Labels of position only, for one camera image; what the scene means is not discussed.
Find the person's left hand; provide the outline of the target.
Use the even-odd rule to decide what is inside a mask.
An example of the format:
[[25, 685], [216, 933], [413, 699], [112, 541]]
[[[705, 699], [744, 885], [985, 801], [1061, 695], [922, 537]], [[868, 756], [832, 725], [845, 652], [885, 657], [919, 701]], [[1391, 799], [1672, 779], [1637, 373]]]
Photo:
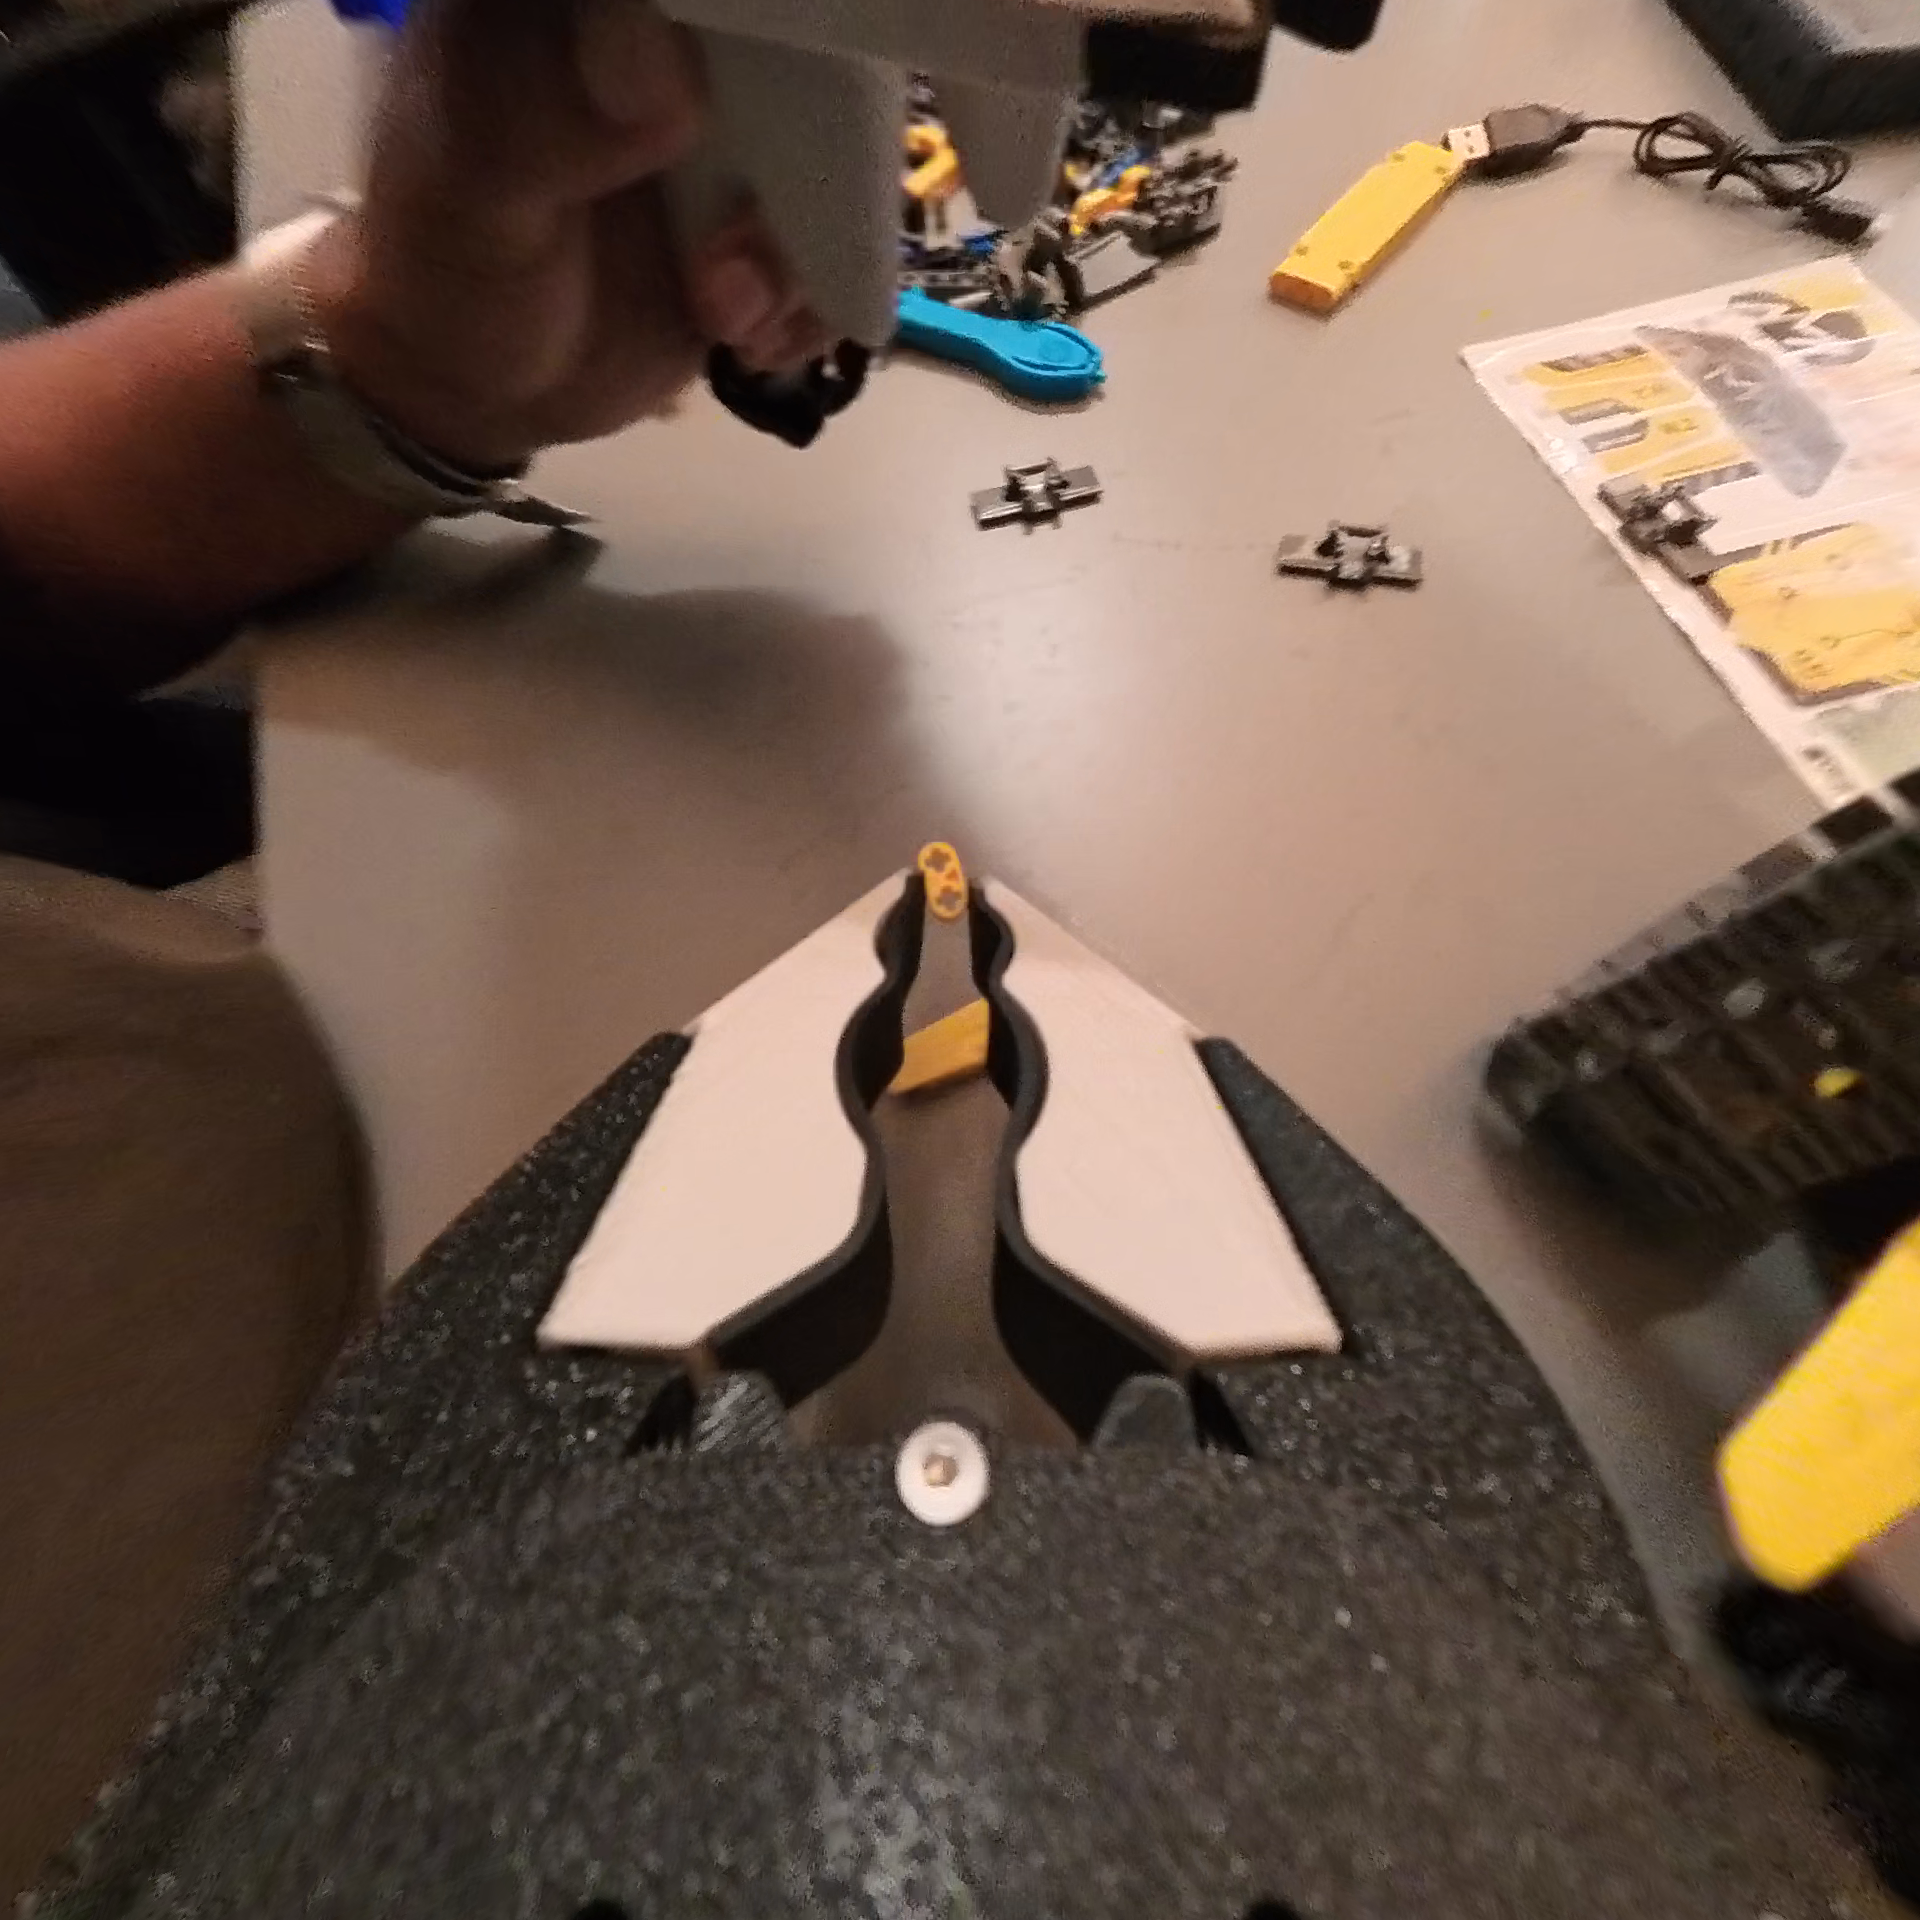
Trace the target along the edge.
[[822, 356], [754, 206], [675, 239], [663, 179], [702, 107], [698, 47], [651, 2], [413, 2], [307, 280], [343, 381], [497, 471], [670, 408], [711, 348]]

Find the beige wristwatch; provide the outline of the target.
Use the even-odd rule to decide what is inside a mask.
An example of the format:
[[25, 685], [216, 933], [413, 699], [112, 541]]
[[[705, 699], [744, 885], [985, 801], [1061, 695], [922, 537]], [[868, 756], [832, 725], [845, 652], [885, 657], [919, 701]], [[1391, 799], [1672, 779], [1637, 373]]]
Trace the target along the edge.
[[346, 491], [413, 521], [506, 520], [584, 531], [588, 514], [526, 487], [526, 467], [460, 467], [409, 435], [337, 371], [305, 287], [310, 254], [357, 202], [316, 197], [300, 216], [256, 230], [229, 269], [256, 386], [282, 408], [313, 461]]

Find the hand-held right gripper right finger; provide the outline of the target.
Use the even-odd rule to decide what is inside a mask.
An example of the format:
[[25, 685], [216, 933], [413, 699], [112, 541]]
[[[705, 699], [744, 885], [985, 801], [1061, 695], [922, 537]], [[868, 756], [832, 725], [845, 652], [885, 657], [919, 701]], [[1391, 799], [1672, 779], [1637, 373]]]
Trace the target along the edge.
[[1132, 1378], [1334, 1354], [1342, 1323], [1200, 1032], [1006, 885], [969, 908], [991, 1009], [995, 1331], [1055, 1413]]

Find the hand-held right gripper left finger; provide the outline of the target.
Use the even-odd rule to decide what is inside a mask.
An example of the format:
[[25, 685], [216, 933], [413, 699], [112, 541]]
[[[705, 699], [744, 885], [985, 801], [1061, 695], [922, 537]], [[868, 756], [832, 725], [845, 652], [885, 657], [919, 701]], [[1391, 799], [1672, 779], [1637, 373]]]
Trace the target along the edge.
[[922, 945], [925, 879], [894, 872], [691, 1023], [541, 1350], [755, 1371], [804, 1403], [877, 1343], [894, 1240], [874, 1112]]

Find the person's left forearm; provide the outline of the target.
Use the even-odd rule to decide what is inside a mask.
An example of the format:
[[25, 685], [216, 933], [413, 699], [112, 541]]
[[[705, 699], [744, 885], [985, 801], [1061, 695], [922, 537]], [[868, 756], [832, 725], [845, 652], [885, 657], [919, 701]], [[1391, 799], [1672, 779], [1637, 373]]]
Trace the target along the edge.
[[205, 628], [409, 531], [263, 388], [232, 271], [4, 348], [4, 599], [41, 622]]

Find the black power adapter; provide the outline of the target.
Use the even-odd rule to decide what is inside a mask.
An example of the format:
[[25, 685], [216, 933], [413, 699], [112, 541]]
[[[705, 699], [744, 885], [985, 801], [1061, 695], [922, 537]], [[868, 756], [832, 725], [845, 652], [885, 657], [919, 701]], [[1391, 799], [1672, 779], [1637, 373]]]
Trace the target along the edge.
[[1916, 132], [1916, 2], [1667, 2], [1667, 12], [1779, 137]]

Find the blue brick separator tool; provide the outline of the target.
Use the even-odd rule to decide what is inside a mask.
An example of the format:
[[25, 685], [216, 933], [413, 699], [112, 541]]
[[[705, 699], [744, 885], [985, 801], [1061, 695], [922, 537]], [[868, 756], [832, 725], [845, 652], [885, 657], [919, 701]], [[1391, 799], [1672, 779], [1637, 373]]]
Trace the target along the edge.
[[1102, 348], [1079, 327], [942, 301], [916, 284], [898, 290], [895, 344], [1038, 405], [1080, 401], [1106, 381]]

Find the yellow grey sticker sheet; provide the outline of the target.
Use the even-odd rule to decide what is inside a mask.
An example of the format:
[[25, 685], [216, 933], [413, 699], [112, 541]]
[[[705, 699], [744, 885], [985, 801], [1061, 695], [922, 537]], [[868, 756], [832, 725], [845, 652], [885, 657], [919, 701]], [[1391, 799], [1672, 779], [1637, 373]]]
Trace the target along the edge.
[[[1822, 801], [1916, 772], [1916, 316], [1849, 256], [1461, 351]], [[1720, 571], [1635, 554], [1610, 480], [1688, 480]]]

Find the pile of small toy bricks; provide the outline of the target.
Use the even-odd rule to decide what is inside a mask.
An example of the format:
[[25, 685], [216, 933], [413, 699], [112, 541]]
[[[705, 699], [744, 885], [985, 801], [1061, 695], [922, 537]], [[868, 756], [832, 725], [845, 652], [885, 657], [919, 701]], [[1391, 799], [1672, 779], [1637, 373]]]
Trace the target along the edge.
[[934, 87], [906, 92], [898, 183], [898, 284], [1018, 323], [1066, 323], [1210, 243], [1237, 157], [1212, 116], [1168, 103], [1080, 100], [1043, 209], [986, 223]]

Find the yellow black toy tracked vehicle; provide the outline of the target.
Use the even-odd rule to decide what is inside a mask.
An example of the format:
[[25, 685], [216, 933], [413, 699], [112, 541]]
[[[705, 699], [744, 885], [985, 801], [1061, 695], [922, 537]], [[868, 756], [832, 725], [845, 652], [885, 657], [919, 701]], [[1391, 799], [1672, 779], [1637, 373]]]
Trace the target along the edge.
[[1481, 1143], [1580, 1321], [1578, 1397], [1687, 1601], [1779, 1729], [1916, 1782], [1916, 1515], [1761, 1568], [1737, 1438], [1916, 1226], [1916, 779], [1631, 935], [1491, 1045]]

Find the yellow blade-shaped brick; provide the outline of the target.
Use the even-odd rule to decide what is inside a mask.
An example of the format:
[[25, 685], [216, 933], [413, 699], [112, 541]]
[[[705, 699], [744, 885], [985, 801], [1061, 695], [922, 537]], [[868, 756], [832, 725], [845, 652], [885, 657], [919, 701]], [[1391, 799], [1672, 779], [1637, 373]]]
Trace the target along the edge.
[[993, 1009], [985, 995], [925, 1023], [901, 1045], [894, 1096], [922, 1096], [972, 1080], [991, 1067]]

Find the yellow long panel brick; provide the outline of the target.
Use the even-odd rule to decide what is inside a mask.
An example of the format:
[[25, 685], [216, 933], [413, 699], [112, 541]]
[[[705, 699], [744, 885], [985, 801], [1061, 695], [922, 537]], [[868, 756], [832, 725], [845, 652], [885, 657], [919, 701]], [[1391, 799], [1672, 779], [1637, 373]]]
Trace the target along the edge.
[[1366, 284], [1466, 177], [1451, 142], [1406, 142], [1370, 164], [1284, 254], [1267, 297], [1327, 316]]

